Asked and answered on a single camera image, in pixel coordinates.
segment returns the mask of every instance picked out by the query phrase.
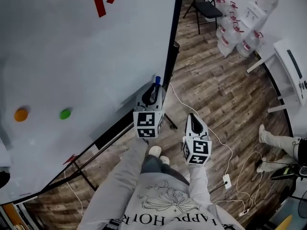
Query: white shoe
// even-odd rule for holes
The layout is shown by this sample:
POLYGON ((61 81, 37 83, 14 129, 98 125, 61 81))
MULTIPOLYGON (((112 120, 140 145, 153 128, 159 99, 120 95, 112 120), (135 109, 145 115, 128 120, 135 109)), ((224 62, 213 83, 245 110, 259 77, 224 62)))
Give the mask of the white shoe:
POLYGON ((161 156, 160 159, 163 164, 169 165, 169 158, 167 156, 161 156))
POLYGON ((263 143, 262 142, 262 133, 263 133, 263 131, 265 131, 265 129, 264 129, 264 125, 263 124, 261 124, 260 126, 259 126, 259 142, 260 143, 263 143))
POLYGON ((162 148, 161 147, 159 147, 159 146, 153 146, 153 147, 151 147, 150 149, 149 149, 149 155, 153 155, 153 156, 155 156, 155 157, 157 157, 157 158, 159 158, 160 157, 160 154, 161 154, 161 151, 162 151, 162 148))
MULTIPOLYGON (((266 160, 267 160, 267 158, 265 158, 265 157, 262 158, 262 162, 265 162, 266 160)), ((257 173, 264 172, 264 170, 262 169, 262 163, 258 166, 256 171, 257 171, 257 173)))

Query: wooden floor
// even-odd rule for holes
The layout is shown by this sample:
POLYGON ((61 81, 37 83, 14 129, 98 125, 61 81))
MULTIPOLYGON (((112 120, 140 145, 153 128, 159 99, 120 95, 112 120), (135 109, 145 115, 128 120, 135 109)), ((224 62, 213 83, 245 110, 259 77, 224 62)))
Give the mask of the wooden floor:
MULTIPOLYGON (((233 150, 228 170, 232 187, 227 191, 224 187, 216 190, 211 194, 211 201, 241 199, 246 206, 250 206, 248 196, 236 191, 237 177, 244 161, 253 151, 259 151, 269 160, 281 158, 284 154, 279 149, 258 142, 259 125, 265 124, 266 129, 275 135, 289 135, 287 122, 282 111, 272 114, 266 112, 268 107, 278 105, 279 101, 265 70, 259 67, 250 74, 246 73, 246 69, 256 62, 254 56, 245 59, 234 51, 224 58, 216 46, 214 24, 201 26, 201 35, 198 35, 195 13, 189 13, 185 19, 182 18, 190 2, 191 0, 184 0, 182 5, 176 36, 176 41, 180 44, 180 53, 171 83, 179 98, 196 109, 221 141, 233 150)), ((187 114, 191 110, 179 103, 171 87, 166 95, 165 110, 179 129, 171 129, 165 121, 162 133, 152 144, 161 146, 163 154, 170 158, 171 166, 189 178, 180 151, 180 142, 184 136, 187 114)), ((133 136, 133 130, 128 132, 85 168, 84 173, 94 185, 100 185, 105 180, 119 162, 119 154, 128 148, 127 141, 133 136)), ((231 155, 231 151, 220 145, 212 133, 210 136, 213 149, 211 159, 206 164, 209 191, 223 183, 222 176, 231 155)), ((97 149, 94 148, 87 151, 78 164, 83 164, 96 152, 97 149)), ((260 177, 255 182, 251 182, 251 177, 255 162, 259 159, 258 154, 250 157, 238 182, 238 189, 248 192, 253 200, 260 177)), ((257 202, 266 196, 273 184, 269 179, 270 175, 271 173, 265 173, 261 181, 257 202)), ((255 215, 270 215, 278 207, 279 193, 286 184, 291 182, 277 181, 267 200, 260 201, 259 204, 262 203, 259 206, 253 206, 243 217, 238 216, 243 210, 241 202, 222 202, 219 205, 246 226, 255 215)), ((71 181, 70 185, 82 200, 85 211, 94 191, 82 177, 71 181)), ((82 218, 80 202, 67 184, 27 202, 26 206, 44 223, 45 229, 76 229, 82 218)))

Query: orange magnet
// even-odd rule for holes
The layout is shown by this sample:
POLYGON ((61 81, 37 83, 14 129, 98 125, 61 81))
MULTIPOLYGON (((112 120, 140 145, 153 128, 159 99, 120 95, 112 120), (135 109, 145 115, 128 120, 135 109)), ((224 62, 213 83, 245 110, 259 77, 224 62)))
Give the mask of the orange magnet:
POLYGON ((17 122, 22 122, 28 117, 28 111, 25 109, 18 109, 14 115, 14 118, 17 122))

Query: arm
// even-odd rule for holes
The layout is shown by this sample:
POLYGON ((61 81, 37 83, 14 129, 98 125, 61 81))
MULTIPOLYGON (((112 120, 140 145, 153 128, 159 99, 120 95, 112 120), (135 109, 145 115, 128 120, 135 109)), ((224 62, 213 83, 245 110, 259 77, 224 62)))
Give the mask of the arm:
POLYGON ((137 186, 141 166, 147 151, 147 143, 135 139, 129 144, 122 160, 99 186, 82 218, 79 230, 95 230, 111 219, 120 219, 137 186))
POLYGON ((208 178, 206 168, 203 165, 188 165, 190 172, 190 198, 197 204, 208 207, 211 205, 210 194, 208 192, 208 178))

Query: green magnet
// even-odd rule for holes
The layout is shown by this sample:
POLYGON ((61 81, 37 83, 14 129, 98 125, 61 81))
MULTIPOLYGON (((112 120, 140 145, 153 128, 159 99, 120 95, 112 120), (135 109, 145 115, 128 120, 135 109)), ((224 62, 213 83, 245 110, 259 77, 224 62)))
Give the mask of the green magnet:
POLYGON ((60 119, 64 120, 69 118, 71 115, 71 111, 69 109, 65 109, 63 111, 61 111, 61 114, 59 115, 60 119))

